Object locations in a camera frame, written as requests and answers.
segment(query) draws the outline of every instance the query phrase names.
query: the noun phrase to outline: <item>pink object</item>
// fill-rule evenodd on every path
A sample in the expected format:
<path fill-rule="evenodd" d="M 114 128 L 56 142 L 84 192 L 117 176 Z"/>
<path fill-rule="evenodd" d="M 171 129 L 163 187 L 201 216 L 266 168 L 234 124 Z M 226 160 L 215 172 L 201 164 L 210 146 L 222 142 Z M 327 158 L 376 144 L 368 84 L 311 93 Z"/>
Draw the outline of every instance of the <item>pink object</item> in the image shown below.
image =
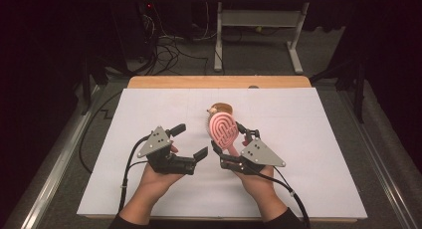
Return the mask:
<path fill-rule="evenodd" d="M 230 114 L 213 114 L 209 121 L 209 133 L 221 149 L 228 149 L 230 155 L 239 156 L 238 151 L 233 146 L 233 142 L 238 137 L 239 130 L 237 129 L 236 121 Z"/>

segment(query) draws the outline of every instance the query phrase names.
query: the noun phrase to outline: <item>electrical cord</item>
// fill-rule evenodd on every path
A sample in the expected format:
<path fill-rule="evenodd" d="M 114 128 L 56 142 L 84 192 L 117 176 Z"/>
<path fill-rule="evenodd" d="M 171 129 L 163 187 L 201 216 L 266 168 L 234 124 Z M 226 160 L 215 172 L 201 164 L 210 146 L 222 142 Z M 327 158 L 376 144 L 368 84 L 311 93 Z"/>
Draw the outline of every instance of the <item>electrical cord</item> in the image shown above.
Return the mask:
<path fill-rule="evenodd" d="M 131 164 L 130 165 L 130 167 L 129 168 L 132 168 L 133 166 L 135 166 L 135 165 L 138 165 L 138 164 L 141 164 L 141 163 L 146 163 L 146 162 L 148 162 L 148 160 L 145 160 L 145 161 L 139 161 L 139 162 L 134 162 L 133 164 Z"/>
<path fill-rule="evenodd" d="M 165 71 L 169 71 L 169 72 L 174 73 L 175 75 L 182 76 L 181 74 L 179 74 L 179 73 L 174 72 L 174 71 L 171 70 L 178 63 L 179 56 L 184 56 L 184 57 L 188 57 L 188 58 L 196 59 L 196 60 L 204 60 L 205 61 L 205 64 L 204 64 L 204 74 L 206 74 L 206 68 L 207 68 L 207 64 L 208 64 L 208 60 L 209 60 L 208 58 L 205 58 L 205 57 L 194 57 L 194 56 L 185 54 L 185 53 L 183 53 L 177 47 L 177 38 L 176 37 L 173 37 L 172 39 L 168 37 L 167 39 L 170 39 L 171 41 L 169 43 L 166 43 L 166 44 L 162 43 L 162 44 L 157 44 L 156 45 L 157 48 L 165 49 L 165 51 L 162 51 L 162 52 L 157 53 L 157 56 L 158 56 L 157 57 L 157 62 L 161 66 L 163 66 L 163 69 L 159 70 L 158 72 L 156 72 L 154 74 L 153 73 L 150 73 L 151 75 L 155 75 L 156 76 L 156 75 L 159 75 L 159 74 L 161 74 L 161 73 L 163 73 Z M 170 58 L 169 59 L 165 59 L 164 60 L 164 59 L 160 59 L 159 58 L 159 56 L 161 56 L 163 54 L 166 54 L 166 53 L 170 55 Z"/>
<path fill-rule="evenodd" d="M 285 179 L 285 177 L 282 175 L 282 173 L 277 168 L 276 168 L 277 172 L 282 176 L 283 180 L 286 183 L 285 182 L 282 182 L 282 181 L 280 181 L 280 180 L 278 180 L 278 179 L 276 179 L 274 177 L 270 177 L 270 176 L 264 175 L 261 172 L 258 172 L 256 170 L 254 170 L 253 168 L 250 168 L 249 167 L 249 169 L 251 169 L 251 171 L 254 172 L 256 175 L 258 175 L 258 176 L 260 176 L 262 178 L 265 178 L 267 180 L 276 182 L 276 183 L 282 185 L 283 187 L 285 187 L 290 192 L 291 196 L 293 196 L 295 198 L 296 202 L 298 203 L 298 206 L 301 209 L 302 214 L 304 215 L 304 221 L 305 221 L 306 227 L 309 228 L 309 229 L 311 229 L 310 217 L 308 216 L 308 212 L 307 212 L 304 204 L 302 203 L 301 199 L 299 198 L 299 196 L 297 195 L 297 193 L 295 192 L 295 190 L 293 190 L 293 188 L 289 185 L 289 183 L 287 182 L 287 180 Z"/>
<path fill-rule="evenodd" d="M 94 118 L 96 118 L 96 116 L 99 114 L 99 112 L 101 112 L 102 110 L 103 110 L 103 107 L 107 104 L 107 103 L 109 103 L 112 99 L 114 99 L 115 97 L 117 97 L 118 95 L 120 95 L 121 94 L 121 91 L 120 92 L 118 92 L 118 93 L 116 93 L 116 94 L 114 94 L 114 95 L 112 95 L 108 100 L 106 100 L 100 107 L 99 107 L 99 109 L 94 113 L 94 115 L 91 117 L 91 119 L 90 119 L 90 122 L 87 124 L 87 126 L 85 127 L 85 129 L 84 129 L 84 132 L 83 132 L 83 134 L 82 134 L 82 138 L 81 138 L 81 142 L 80 142 L 80 145 L 79 145 L 79 150 L 78 150 L 78 153 L 79 153 L 79 159 L 80 159 L 80 162 L 81 162 L 81 164 L 82 164 L 82 166 L 84 167 L 84 169 L 89 173 L 89 174 L 92 174 L 93 173 L 93 171 L 85 164 L 85 162 L 84 162 L 84 159 L 83 159 L 83 156 L 82 156 L 82 149 L 83 149 L 83 145 L 84 145 L 84 141 L 85 141 L 85 137 L 86 137 L 86 135 L 87 135 L 87 132 L 88 132 L 88 130 L 90 129 L 90 127 L 91 127 L 91 124 L 93 123 L 93 121 L 94 121 Z"/>
<path fill-rule="evenodd" d="M 153 68 L 155 66 L 156 63 L 156 56 L 155 54 L 152 54 L 151 57 L 148 59 L 148 61 L 140 66 L 139 68 L 137 68 L 136 70 L 131 71 L 135 76 L 141 76 L 141 73 L 144 71 L 148 71 L 150 68 Z M 105 72 L 113 77 L 117 77 L 117 78 L 127 78 L 129 77 L 127 74 L 122 74 L 122 73 L 116 73 L 113 72 L 107 68 L 105 68 Z"/>
<path fill-rule="evenodd" d="M 214 33 L 213 35 L 211 35 L 211 36 L 209 36 L 209 37 L 207 37 L 207 34 L 208 34 L 208 32 L 209 32 L 209 20 L 210 20 L 210 15 L 209 15 L 209 5 L 208 5 L 208 2 L 205 2 L 205 8 L 206 8 L 206 17 L 207 17 L 207 24 L 206 24 L 206 28 L 205 28 L 205 31 L 204 31 L 204 34 L 202 35 L 202 37 L 201 38 L 190 38 L 190 37 L 176 37 L 176 36 L 170 36 L 169 34 L 167 34 L 165 31 L 164 31 L 164 25 L 171 31 L 172 30 L 172 28 L 170 27 L 170 26 L 168 26 L 168 25 L 166 25 L 165 23 L 163 23 L 162 21 L 161 21 L 161 17 L 159 16 L 159 14 L 158 14 L 158 11 L 157 11 L 157 9 L 155 8 L 155 7 L 153 7 L 153 10 L 154 10 L 154 13 L 155 13 L 155 16 L 156 16 L 156 19 L 157 19 L 157 21 L 158 21 L 158 26 L 159 26 L 159 28 L 160 28 L 160 30 L 161 30 L 161 33 L 163 34 L 161 37 L 159 37 L 159 38 L 162 38 L 162 37 L 165 37 L 165 38 L 169 38 L 169 39 L 172 39 L 172 38 L 174 38 L 174 39 L 188 39 L 188 40 L 192 40 L 192 41 L 202 41 L 202 40 L 207 40 L 207 39 L 212 39 L 213 37 L 215 37 L 216 35 L 217 35 L 217 33 Z"/>
<path fill-rule="evenodd" d="M 214 50 L 214 53 L 218 57 L 218 59 L 220 59 L 220 62 L 221 62 L 221 70 L 223 72 L 223 76 L 226 76 L 226 69 L 224 68 L 223 59 L 221 58 L 220 54 L 218 54 L 217 50 Z"/>
<path fill-rule="evenodd" d="M 228 30 L 228 29 L 236 30 L 239 33 L 239 39 L 236 39 L 236 40 L 232 41 L 232 40 L 224 39 L 222 37 L 221 38 L 221 41 L 226 42 L 226 43 L 239 43 L 239 42 L 242 41 L 242 38 L 243 38 L 242 29 L 240 29 L 239 27 L 231 27 L 231 28 L 224 28 L 224 29 L 226 29 L 226 30 Z"/>
<path fill-rule="evenodd" d="M 133 147 L 132 151 L 130 152 L 130 156 L 129 159 L 127 160 L 127 165 L 126 165 L 126 169 L 124 170 L 124 177 L 123 177 L 123 182 L 121 184 L 121 196 L 120 196 L 120 204 L 118 205 L 118 212 L 121 211 L 121 209 L 123 209 L 124 206 L 124 201 L 126 199 L 126 191 L 127 191 L 127 175 L 129 174 L 130 168 L 132 166 L 134 166 L 134 164 L 131 164 L 131 160 L 133 158 L 134 152 L 136 151 L 136 149 L 139 147 L 139 145 L 141 143 L 143 143 L 144 141 L 149 139 L 149 135 L 145 136 L 143 138 L 141 138 Z"/>

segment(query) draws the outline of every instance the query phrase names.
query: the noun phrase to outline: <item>black cable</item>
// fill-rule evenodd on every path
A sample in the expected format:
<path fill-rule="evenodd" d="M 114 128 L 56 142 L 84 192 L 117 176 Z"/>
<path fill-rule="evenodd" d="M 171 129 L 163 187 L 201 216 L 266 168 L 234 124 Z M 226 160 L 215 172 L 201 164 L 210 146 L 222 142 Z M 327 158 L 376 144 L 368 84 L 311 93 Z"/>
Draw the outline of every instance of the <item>black cable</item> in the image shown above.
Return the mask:
<path fill-rule="evenodd" d="M 158 71 L 158 72 L 156 72 L 155 74 L 153 74 L 153 73 L 151 72 L 151 74 L 152 74 L 152 75 L 154 75 L 154 76 L 157 76 L 157 75 L 159 75 L 160 73 L 165 72 L 165 71 L 167 71 L 167 70 L 171 69 L 171 68 L 172 68 L 172 67 L 174 67 L 174 66 L 177 64 L 177 62 L 178 62 L 178 54 L 177 54 L 177 53 L 175 53 L 175 52 L 171 51 L 171 50 L 170 50 L 170 49 L 168 49 L 166 46 L 157 45 L 157 47 L 162 47 L 162 48 L 165 48 L 165 49 L 167 50 L 167 53 L 169 53 L 169 54 L 170 54 L 171 59 L 170 59 L 170 60 L 168 60 L 167 65 L 165 65 L 163 69 L 159 70 L 159 71 Z M 173 60 L 174 60 L 174 59 L 176 60 L 176 61 L 175 61 L 175 63 L 174 63 L 173 65 L 171 65 L 171 67 L 169 67 L 169 66 L 170 66 L 170 64 L 173 62 Z"/>
<path fill-rule="evenodd" d="M 220 59 L 221 62 L 221 71 L 223 72 L 223 76 L 226 76 L 226 69 L 224 68 L 223 59 L 221 58 L 220 54 L 218 54 L 217 50 L 214 50 L 215 55 Z"/>
<path fill-rule="evenodd" d="M 102 59 L 100 57 L 98 57 L 98 59 L 110 65 L 110 62 L 108 60 Z M 155 62 L 156 62 L 156 57 L 154 54 L 151 54 L 150 58 L 148 58 L 148 61 L 146 63 L 144 63 L 142 66 L 140 66 L 139 68 L 135 70 L 132 70 L 132 71 L 129 70 L 129 71 L 132 72 L 134 76 L 140 76 L 141 72 L 144 72 L 144 71 L 149 70 L 150 68 L 153 68 L 155 66 Z M 130 77 L 128 74 L 122 73 L 121 69 L 116 69 L 116 70 L 119 71 L 120 73 L 112 72 L 109 69 L 105 68 L 106 73 L 113 77 L 118 77 L 118 78 Z"/>
<path fill-rule="evenodd" d="M 289 185 L 288 181 L 286 180 L 285 176 L 283 176 L 283 174 L 280 172 L 280 170 L 276 166 L 273 166 L 273 168 L 276 169 L 276 171 L 279 173 L 279 175 L 283 178 L 283 180 L 286 182 L 286 185 L 288 185 L 290 188 L 292 188 Z"/>
<path fill-rule="evenodd" d="M 121 196 L 120 196 L 120 204 L 118 205 L 118 212 L 121 211 L 121 209 L 123 209 L 124 206 L 124 201 L 126 199 L 126 191 L 127 191 L 127 175 L 129 173 L 130 168 L 132 167 L 132 165 L 130 165 L 131 160 L 133 158 L 134 152 L 136 151 L 136 149 L 139 147 L 139 145 L 141 143 L 143 143 L 144 141 L 149 139 L 149 135 L 145 136 L 143 138 L 141 138 L 133 147 L 129 159 L 127 160 L 127 165 L 126 165 L 126 169 L 124 170 L 124 177 L 123 177 L 123 183 L 121 184 Z"/>
<path fill-rule="evenodd" d="M 94 115 L 91 117 L 91 119 L 90 119 L 90 122 L 87 124 L 87 126 L 85 127 L 85 129 L 84 129 L 84 132 L 83 132 L 83 134 L 82 134 L 82 138 L 81 138 L 81 142 L 80 142 L 80 146 L 79 146 L 79 159 L 80 159 L 80 162 L 81 162 L 81 164 L 82 164 L 82 166 L 84 167 L 84 169 L 89 173 L 89 174 L 91 174 L 91 173 L 93 173 L 93 171 L 92 170 L 90 170 L 88 167 L 87 167 L 87 165 L 85 164 L 85 162 L 84 162 L 84 159 L 83 159 L 83 157 L 82 157 L 82 146 L 83 146 L 83 144 L 84 144 L 84 140 L 85 140 L 85 137 L 86 137 L 86 135 L 87 135 L 87 132 L 88 132 L 88 129 L 90 129 L 90 127 L 91 127 L 91 123 L 94 121 L 94 118 L 96 118 L 96 116 L 97 116 L 97 114 L 103 109 L 103 107 L 107 104 L 107 103 L 109 103 L 112 99 L 114 99 L 116 96 L 118 96 L 118 95 L 120 95 L 121 94 L 121 91 L 120 92 L 118 92 L 118 93 L 116 93 L 116 94 L 114 94 L 114 95 L 112 95 L 108 100 L 106 100 L 100 107 L 99 107 L 99 109 L 94 113 Z"/>
<path fill-rule="evenodd" d="M 155 62 L 154 62 L 154 65 L 153 66 L 151 66 L 149 69 L 148 69 L 148 71 L 145 73 L 145 75 L 146 76 L 152 76 L 152 72 L 154 71 L 154 69 L 155 69 L 155 65 L 156 65 L 156 63 L 157 62 L 159 62 L 158 61 L 158 45 L 157 44 L 155 44 L 155 48 L 154 48 L 154 56 L 155 56 Z"/>
<path fill-rule="evenodd" d="M 192 59 L 197 59 L 197 60 L 205 60 L 205 64 L 204 64 L 204 74 L 206 74 L 206 71 L 207 71 L 207 64 L 208 64 L 208 58 L 201 58 L 201 57 L 194 57 L 194 56 L 190 56 L 190 55 L 187 55 L 187 54 L 185 54 L 185 53 L 183 53 L 182 51 L 180 51 L 180 49 L 177 47 L 177 43 L 176 43 L 176 39 L 174 39 L 174 48 L 177 50 L 177 52 L 180 54 L 180 55 L 182 55 L 182 56 L 185 56 L 185 57 L 188 57 L 188 58 L 192 58 Z"/>
<path fill-rule="evenodd" d="M 176 52 L 173 52 L 173 51 L 171 51 L 168 47 L 170 47 L 170 46 L 165 46 L 165 45 L 157 45 L 157 47 L 160 47 L 160 48 L 164 48 L 166 51 L 162 51 L 162 52 L 159 52 L 158 54 L 157 54 L 157 61 L 158 61 L 158 63 L 159 64 L 161 64 L 161 66 L 164 66 L 161 62 L 171 62 L 171 61 L 173 61 L 174 59 L 176 59 L 176 58 L 178 58 L 179 56 L 178 56 L 178 53 L 176 53 Z M 160 55 L 162 55 L 162 54 L 165 54 L 165 53 L 168 53 L 170 56 L 171 56 L 171 58 L 170 59 L 160 59 L 159 58 L 159 56 Z"/>
<path fill-rule="evenodd" d="M 227 29 L 233 29 L 233 30 L 237 30 L 237 32 L 239 32 L 239 39 L 237 39 L 236 41 L 232 41 L 232 40 L 227 40 L 227 39 L 224 39 L 223 37 L 221 38 L 221 41 L 222 42 L 226 42 L 226 43 L 239 43 L 239 42 L 241 42 L 242 41 L 242 38 L 243 38 L 243 34 L 242 34 L 242 30 L 240 29 L 240 28 L 238 28 L 238 27 L 231 27 L 231 28 L 225 28 L 226 30 Z"/>
<path fill-rule="evenodd" d="M 129 168 L 132 168 L 133 166 L 138 165 L 138 164 L 140 164 L 140 163 L 146 163 L 146 162 L 148 162 L 148 160 L 145 160 L 145 161 L 139 161 L 139 162 L 134 162 L 133 164 L 131 164 L 131 165 L 130 165 L 130 167 L 129 167 Z"/>
<path fill-rule="evenodd" d="M 263 35 L 263 36 L 271 36 L 271 35 L 274 35 L 274 34 L 276 34 L 278 31 L 280 31 L 282 29 L 283 29 L 282 27 L 276 27 L 276 28 L 273 28 L 271 32 L 264 33 L 262 31 L 261 32 L 258 32 L 255 27 L 253 27 L 253 28 L 251 28 L 251 27 L 240 27 L 239 28 L 239 30 L 241 30 L 241 31 L 255 33 L 255 34 Z"/>
<path fill-rule="evenodd" d="M 290 192 L 290 194 L 291 194 L 291 195 L 295 198 L 296 202 L 298 203 L 298 206 L 299 206 L 299 208 L 301 209 L 302 214 L 304 215 L 304 221 L 305 221 L 305 225 L 306 225 L 306 227 L 307 227 L 307 228 L 309 228 L 309 229 L 311 229 L 311 221 L 310 221 L 310 217 L 308 216 L 308 212 L 307 212 L 307 210 L 306 210 L 306 208 L 305 208 L 304 204 L 302 203 L 302 201 L 301 201 L 301 199 L 299 198 L 299 196 L 297 195 L 297 193 L 293 190 L 293 188 L 289 186 L 289 183 L 286 181 L 286 179 L 283 177 L 283 175 L 282 175 L 282 177 L 283 177 L 283 179 L 286 181 L 286 183 L 284 183 L 284 182 L 282 182 L 282 181 L 280 181 L 280 180 L 278 180 L 278 179 L 276 179 L 276 178 L 274 178 L 274 177 L 270 177 L 270 176 L 264 175 L 264 174 L 262 174 L 261 172 L 258 172 L 258 171 L 256 171 L 256 170 L 254 170 L 253 168 L 250 168 L 250 167 L 249 167 L 249 169 L 251 169 L 251 171 L 253 171 L 256 175 L 258 175 L 258 176 L 260 176 L 260 177 L 262 177 L 262 178 L 265 178 L 265 179 L 267 179 L 267 180 L 270 180 L 270 181 L 276 182 L 276 183 L 278 183 L 278 184 L 280 184 L 280 185 L 284 186 L 284 187 L 285 187 L 285 188 L 286 188 L 286 189 Z"/>

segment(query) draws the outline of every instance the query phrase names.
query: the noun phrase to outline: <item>table surface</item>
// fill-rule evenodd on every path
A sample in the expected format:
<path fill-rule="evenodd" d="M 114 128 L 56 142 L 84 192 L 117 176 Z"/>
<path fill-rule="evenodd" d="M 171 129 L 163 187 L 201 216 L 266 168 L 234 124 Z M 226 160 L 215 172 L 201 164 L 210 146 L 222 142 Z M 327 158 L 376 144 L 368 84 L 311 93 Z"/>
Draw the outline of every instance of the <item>table surface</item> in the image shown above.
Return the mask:
<path fill-rule="evenodd" d="M 180 76 L 134 77 L 129 89 L 236 89 L 236 88 L 309 88 L 303 76 Z"/>
<path fill-rule="evenodd" d="M 251 87 L 261 90 L 251 91 L 248 89 Z M 137 141 L 140 132 L 152 130 L 156 123 L 173 127 L 186 122 L 187 130 L 182 133 L 184 135 L 175 138 L 179 148 L 187 149 L 187 155 L 182 156 L 190 156 L 202 148 L 204 142 L 209 141 L 209 136 L 202 133 L 201 129 L 204 128 L 202 111 L 209 102 L 215 100 L 230 102 L 236 111 L 237 120 L 246 122 L 245 126 L 252 124 L 253 128 L 258 128 L 261 135 L 265 136 L 266 144 L 277 149 L 275 153 L 288 163 L 283 168 L 285 177 L 302 196 L 312 221 L 350 222 L 366 218 L 317 92 L 311 87 L 308 78 L 302 76 L 132 78 L 120 98 L 78 214 L 93 218 L 112 217 L 115 214 L 121 172 L 128 156 L 125 151 L 132 148 L 132 142 Z M 170 102 L 176 105 L 170 108 Z M 244 195 L 242 188 L 238 188 L 239 183 L 233 179 L 233 173 L 219 168 L 215 161 L 219 159 L 211 149 L 206 160 L 198 164 L 194 175 L 186 176 L 183 183 L 173 185 L 168 195 L 160 199 L 154 207 L 153 216 L 195 220 L 259 219 L 256 205 L 250 201 L 250 197 Z M 138 170 L 129 173 L 129 179 L 132 180 L 126 201 L 134 191 L 137 184 L 135 180 L 140 178 L 142 170 L 143 166 L 140 165 Z M 313 186 L 312 191 L 307 190 L 310 184 Z M 301 216 L 289 193 L 284 188 L 276 190 L 294 212 Z M 221 206 L 227 201 L 238 205 L 237 210 Z"/>

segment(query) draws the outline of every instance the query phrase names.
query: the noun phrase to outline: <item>wrist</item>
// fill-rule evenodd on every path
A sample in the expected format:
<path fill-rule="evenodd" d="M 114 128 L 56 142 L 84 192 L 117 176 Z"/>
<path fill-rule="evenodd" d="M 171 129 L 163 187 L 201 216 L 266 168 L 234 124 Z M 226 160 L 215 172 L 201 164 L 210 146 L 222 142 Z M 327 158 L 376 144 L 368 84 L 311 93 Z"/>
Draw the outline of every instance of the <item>wrist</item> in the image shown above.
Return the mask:
<path fill-rule="evenodd" d="M 286 204 L 275 193 L 254 199 L 264 222 L 271 221 L 288 210 Z"/>
<path fill-rule="evenodd" d="M 147 198 L 134 196 L 119 212 L 119 216 L 133 224 L 148 225 L 154 204 L 155 202 Z"/>

